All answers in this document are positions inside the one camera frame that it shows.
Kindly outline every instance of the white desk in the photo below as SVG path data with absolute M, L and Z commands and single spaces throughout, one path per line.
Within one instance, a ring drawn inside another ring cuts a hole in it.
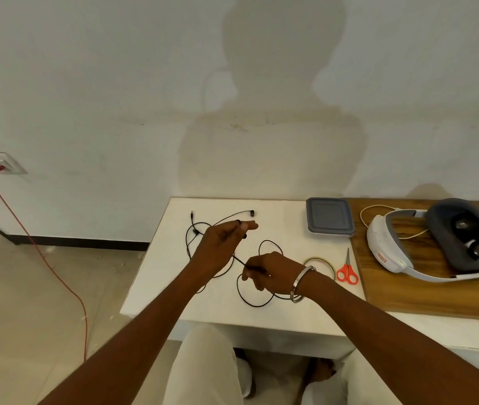
M 269 239 L 280 245 L 284 255 L 289 258 L 302 262 L 307 257 L 320 256 L 339 269 L 344 264 L 347 248 L 351 248 L 348 238 L 309 232 L 304 201 L 173 197 L 120 312 L 130 317 L 136 316 L 187 264 L 189 258 L 185 249 L 185 232 L 191 224 L 191 211 L 195 214 L 195 222 L 214 224 L 242 210 L 255 210 L 254 219 L 259 224 L 259 228 L 250 231 L 236 250 L 237 257 L 242 261 L 256 255 L 260 242 Z M 233 219 L 248 220 L 250 217 L 249 213 L 245 213 L 230 220 Z M 199 229 L 204 231 L 205 226 L 200 225 Z M 191 253 L 200 238 L 192 243 Z M 274 250 L 276 248 L 266 242 L 261 252 Z M 350 260 L 357 271 L 352 249 Z M 328 271 L 322 264 L 313 265 L 323 273 Z M 241 271 L 241 264 L 235 262 L 227 274 L 211 280 L 203 292 L 195 295 L 169 339 L 182 340 L 194 325 L 213 323 L 236 347 L 332 359 L 341 358 L 354 348 L 335 322 L 311 300 L 293 304 L 274 298 L 261 308 L 245 304 L 236 290 L 236 278 Z M 365 298 L 361 282 L 355 286 L 337 283 L 358 297 Z M 239 286 L 245 299 L 255 304 L 266 301 L 270 296 L 266 291 L 258 292 L 251 281 L 240 280 Z M 391 314 L 479 368 L 479 320 Z

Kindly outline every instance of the red cable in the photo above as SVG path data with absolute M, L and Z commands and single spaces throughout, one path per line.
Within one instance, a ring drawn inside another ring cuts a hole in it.
M 5 166 L 0 166 L 0 172 L 2 170 L 5 169 Z M 18 224 L 20 225 L 20 227 L 26 232 L 26 235 L 27 237 L 29 238 L 29 241 L 32 243 L 32 245 L 35 246 L 35 248 L 37 249 L 37 252 L 39 253 L 39 255 L 41 256 L 42 260 L 44 261 L 44 264 L 46 264 L 46 266 L 50 269 L 50 271 L 54 274 L 54 276 L 60 280 L 61 284 L 64 285 L 67 290 L 69 290 L 69 292 L 71 292 L 72 295 L 74 295 L 74 297 L 76 297 L 78 299 L 78 301 L 80 301 L 80 304 L 82 305 L 82 310 L 84 310 L 84 320 L 86 322 L 86 336 L 84 337 L 84 362 L 87 360 L 87 314 L 86 314 L 86 306 L 84 306 L 84 302 L 82 301 L 82 299 L 78 296 L 78 294 L 76 294 L 73 290 L 71 290 L 71 288 L 69 286 L 67 286 L 67 284 L 65 284 L 65 282 L 61 279 L 61 277 L 59 277 L 57 275 L 57 273 L 54 271 L 54 269 L 52 268 L 51 265 L 48 264 L 47 260 L 46 260 L 46 257 L 44 257 L 44 254 L 41 253 L 41 250 L 39 249 L 39 247 L 37 246 L 37 243 L 34 242 L 33 238 L 31 237 L 31 235 L 28 233 L 28 231 L 26 230 L 26 228 L 24 227 L 24 225 L 22 224 L 22 222 L 20 222 L 20 220 L 18 219 L 18 217 L 16 216 L 16 214 L 13 212 L 13 210 L 9 207 L 9 205 L 7 204 L 7 202 L 5 201 L 5 199 L 1 196 L 1 193 L 0 193 L 0 199 L 1 201 L 3 202 L 3 204 L 5 204 L 6 208 L 10 211 L 10 213 L 13 215 L 13 217 L 16 219 L 16 221 L 18 222 Z

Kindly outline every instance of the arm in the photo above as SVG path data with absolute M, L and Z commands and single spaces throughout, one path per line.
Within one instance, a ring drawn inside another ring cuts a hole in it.
M 242 279 L 253 279 L 259 290 L 289 294 L 304 267 L 279 253 L 265 254 L 248 260 Z M 315 271 L 303 276 L 297 294 L 331 316 L 403 404 L 479 404 L 479 369 L 424 334 Z
M 247 230 L 257 226 L 236 220 L 208 228 L 170 285 L 40 404 L 130 404 L 189 300 L 229 262 Z

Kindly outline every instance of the white wall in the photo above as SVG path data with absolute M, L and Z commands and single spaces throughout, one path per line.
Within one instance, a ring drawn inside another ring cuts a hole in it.
M 0 0 L 0 151 L 34 235 L 149 241 L 173 195 L 479 199 L 479 0 Z

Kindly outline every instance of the vr headset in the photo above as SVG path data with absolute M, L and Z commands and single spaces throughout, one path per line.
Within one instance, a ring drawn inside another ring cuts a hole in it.
M 392 218 L 396 216 L 425 217 L 447 261 L 463 274 L 442 278 L 416 271 L 393 228 Z M 463 199 L 445 199 L 429 210 L 397 209 L 385 216 L 378 215 L 367 229 L 367 243 L 378 262 L 393 273 L 439 283 L 478 279 L 479 207 Z

